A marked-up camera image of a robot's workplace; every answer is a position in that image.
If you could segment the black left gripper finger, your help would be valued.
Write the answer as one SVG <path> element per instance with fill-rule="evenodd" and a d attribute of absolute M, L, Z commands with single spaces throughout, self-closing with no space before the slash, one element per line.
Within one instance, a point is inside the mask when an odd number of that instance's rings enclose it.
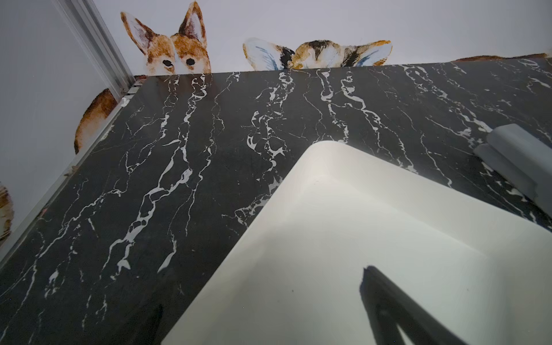
<path fill-rule="evenodd" d="M 359 287 L 377 344 L 463 344 L 375 266 L 365 267 Z"/>

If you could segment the white plastic storage box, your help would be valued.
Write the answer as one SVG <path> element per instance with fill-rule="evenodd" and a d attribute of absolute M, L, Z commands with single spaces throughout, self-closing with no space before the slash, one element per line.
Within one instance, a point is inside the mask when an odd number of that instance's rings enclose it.
<path fill-rule="evenodd" d="M 551 233 L 337 142 L 310 146 L 165 344 L 373 344 L 376 267 L 468 344 L 551 343 Z"/>

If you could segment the light grey pruning pliers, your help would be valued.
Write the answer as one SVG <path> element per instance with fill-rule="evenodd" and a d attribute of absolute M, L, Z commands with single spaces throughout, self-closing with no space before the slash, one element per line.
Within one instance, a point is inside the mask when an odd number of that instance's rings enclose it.
<path fill-rule="evenodd" d="M 551 148 L 516 124 L 499 126 L 474 154 L 551 215 Z"/>

